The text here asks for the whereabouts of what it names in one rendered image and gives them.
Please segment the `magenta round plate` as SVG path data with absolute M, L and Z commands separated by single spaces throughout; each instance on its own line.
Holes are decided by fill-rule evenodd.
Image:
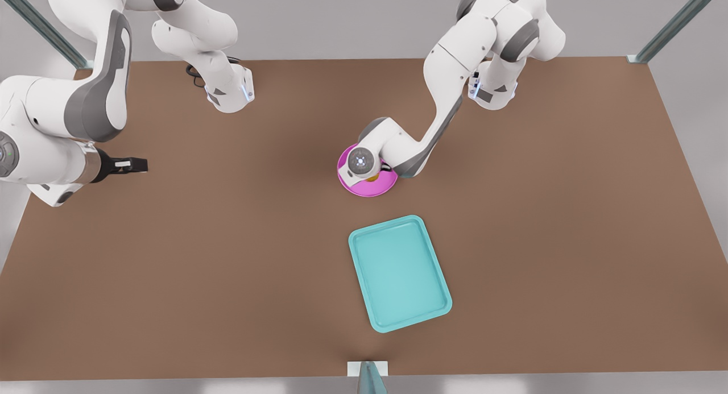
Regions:
M 336 166 L 337 172 L 336 176 L 339 179 L 339 182 L 342 184 L 342 186 L 348 190 L 350 193 L 353 193 L 357 196 L 361 197 L 376 197 L 380 196 L 395 185 L 395 182 L 398 180 L 399 176 L 394 171 L 391 173 L 379 173 L 379 179 L 377 179 L 375 182 L 367 182 L 367 181 L 361 181 L 358 182 L 354 186 L 348 186 L 344 179 L 341 177 L 341 175 L 338 173 L 338 170 L 343 168 L 348 163 L 348 154 L 351 153 L 351 150 L 356 147 L 356 145 L 351 145 L 344 152 L 339 156 L 338 163 Z

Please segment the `teal rectangular tray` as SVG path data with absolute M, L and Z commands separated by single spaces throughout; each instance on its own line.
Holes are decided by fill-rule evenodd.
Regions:
M 452 295 L 418 215 L 356 229 L 348 244 L 375 331 L 389 333 L 452 309 Z

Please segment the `silver frame post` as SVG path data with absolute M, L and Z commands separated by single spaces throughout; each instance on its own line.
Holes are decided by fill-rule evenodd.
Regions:
M 383 376 L 389 376 L 387 361 L 348 362 L 348 377 L 357 378 L 357 394 L 388 394 Z
M 28 0 L 3 0 L 76 70 L 93 67 L 82 54 Z
M 688 0 L 637 54 L 626 56 L 627 62 L 650 62 L 710 1 Z

